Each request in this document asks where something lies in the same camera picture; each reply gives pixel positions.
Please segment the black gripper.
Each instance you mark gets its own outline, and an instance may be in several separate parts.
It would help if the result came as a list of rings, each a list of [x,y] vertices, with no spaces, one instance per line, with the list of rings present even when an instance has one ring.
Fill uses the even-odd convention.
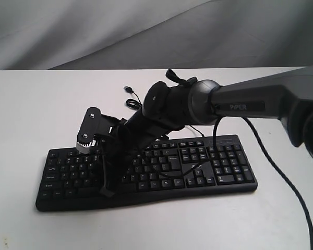
[[[133,159],[141,153],[141,149],[125,122],[113,126],[110,135],[102,136],[99,142],[102,148],[100,194],[113,197],[122,177],[133,164]]]

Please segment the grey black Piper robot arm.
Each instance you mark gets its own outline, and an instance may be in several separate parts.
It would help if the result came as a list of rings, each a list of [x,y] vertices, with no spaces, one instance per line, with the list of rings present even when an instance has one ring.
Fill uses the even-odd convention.
[[[141,108],[113,128],[101,194],[113,196],[133,157],[160,136],[188,125],[216,126],[223,117],[277,119],[291,144],[305,145],[313,158],[313,66],[226,86],[195,78],[174,87],[157,82]]]

